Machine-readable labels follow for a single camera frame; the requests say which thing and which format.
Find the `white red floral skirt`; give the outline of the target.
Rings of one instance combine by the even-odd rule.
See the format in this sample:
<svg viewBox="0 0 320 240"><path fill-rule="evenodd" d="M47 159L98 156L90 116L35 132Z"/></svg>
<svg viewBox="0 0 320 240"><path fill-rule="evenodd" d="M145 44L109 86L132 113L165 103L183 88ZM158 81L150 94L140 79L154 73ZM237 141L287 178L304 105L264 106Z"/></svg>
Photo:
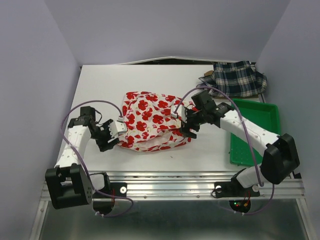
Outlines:
<svg viewBox="0 0 320 240"><path fill-rule="evenodd" d="M137 152L157 152L191 142L180 132L181 119L171 116L181 99L149 91L127 92L122 113L127 132L119 136L119 146Z"/></svg>

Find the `brown pleated skirt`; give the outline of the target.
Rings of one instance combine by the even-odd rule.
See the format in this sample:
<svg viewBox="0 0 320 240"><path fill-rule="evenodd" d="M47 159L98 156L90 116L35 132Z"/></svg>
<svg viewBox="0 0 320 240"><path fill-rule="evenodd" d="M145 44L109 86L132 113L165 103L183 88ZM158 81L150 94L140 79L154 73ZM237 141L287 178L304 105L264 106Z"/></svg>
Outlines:
<svg viewBox="0 0 320 240"><path fill-rule="evenodd" d="M213 70L210 70L210 71L207 71L203 74L204 77L208 77L208 76L211 76L212 74L214 73Z"/></svg>

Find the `navy plaid skirt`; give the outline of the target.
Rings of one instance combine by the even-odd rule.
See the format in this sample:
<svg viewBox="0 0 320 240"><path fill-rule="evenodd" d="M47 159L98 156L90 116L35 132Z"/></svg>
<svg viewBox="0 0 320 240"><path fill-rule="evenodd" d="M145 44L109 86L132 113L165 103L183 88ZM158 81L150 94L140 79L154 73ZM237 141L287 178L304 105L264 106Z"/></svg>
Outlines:
<svg viewBox="0 0 320 240"><path fill-rule="evenodd" d="M256 70L250 61L216 62L213 74L199 78L198 86L208 86L219 91L210 90L216 98L251 98L263 94L268 85L267 77Z"/></svg>

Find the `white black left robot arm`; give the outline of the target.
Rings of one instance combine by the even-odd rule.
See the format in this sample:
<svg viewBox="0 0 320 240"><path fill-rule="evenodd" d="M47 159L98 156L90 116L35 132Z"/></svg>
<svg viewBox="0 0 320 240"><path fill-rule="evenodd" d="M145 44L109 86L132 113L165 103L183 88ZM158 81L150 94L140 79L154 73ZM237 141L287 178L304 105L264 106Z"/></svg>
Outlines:
<svg viewBox="0 0 320 240"><path fill-rule="evenodd" d="M116 121L109 119L99 126L96 112L91 106L80 108L80 116L72 118L68 124L66 145L60 158L45 172L50 199L57 210L90 204L93 191L100 197L111 193L111 184L103 179L93 187L84 155L89 140L95 140L101 152L111 150L120 142L119 136L127 132L127 127L121 117Z"/></svg>

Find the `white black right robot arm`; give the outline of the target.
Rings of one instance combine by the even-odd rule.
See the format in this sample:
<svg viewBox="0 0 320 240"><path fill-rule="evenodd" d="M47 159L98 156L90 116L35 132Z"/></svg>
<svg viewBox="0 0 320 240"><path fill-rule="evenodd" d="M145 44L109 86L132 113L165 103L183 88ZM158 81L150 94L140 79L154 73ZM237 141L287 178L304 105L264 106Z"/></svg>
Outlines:
<svg viewBox="0 0 320 240"><path fill-rule="evenodd" d="M195 109L183 106L181 102L171 108L171 116L181 120L180 132L186 138L196 139L196 133L203 124L215 125L248 143L251 152L258 152L262 162L244 168L229 181L214 183L211 195L216 198L239 198L245 194L258 197L254 188L265 182L273 186L280 184L300 166L294 138L285 133L270 132L242 116L234 102L216 104L208 91L192 96Z"/></svg>

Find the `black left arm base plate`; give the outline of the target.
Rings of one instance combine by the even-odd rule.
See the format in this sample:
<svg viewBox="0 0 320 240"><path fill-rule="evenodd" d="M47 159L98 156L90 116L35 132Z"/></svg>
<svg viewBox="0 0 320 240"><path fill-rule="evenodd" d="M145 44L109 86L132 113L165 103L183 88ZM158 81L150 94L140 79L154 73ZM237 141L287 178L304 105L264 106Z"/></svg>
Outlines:
<svg viewBox="0 0 320 240"><path fill-rule="evenodd" d="M105 183L103 187L98 190L103 194L93 193L93 199L115 199L115 197L127 197L128 184L126 182L110 182Z"/></svg>

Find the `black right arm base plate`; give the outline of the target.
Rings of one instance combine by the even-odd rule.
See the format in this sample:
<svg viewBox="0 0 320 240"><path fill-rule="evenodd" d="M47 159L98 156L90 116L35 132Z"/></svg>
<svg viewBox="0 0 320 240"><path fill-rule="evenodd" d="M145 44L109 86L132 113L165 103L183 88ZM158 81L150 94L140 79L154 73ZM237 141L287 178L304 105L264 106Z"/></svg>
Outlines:
<svg viewBox="0 0 320 240"><path fill-rule="evenodd" d="M260 191L254 191L252 187L244 188L236 181L216 181L211 196L216 199L259 197Z"/></svg>

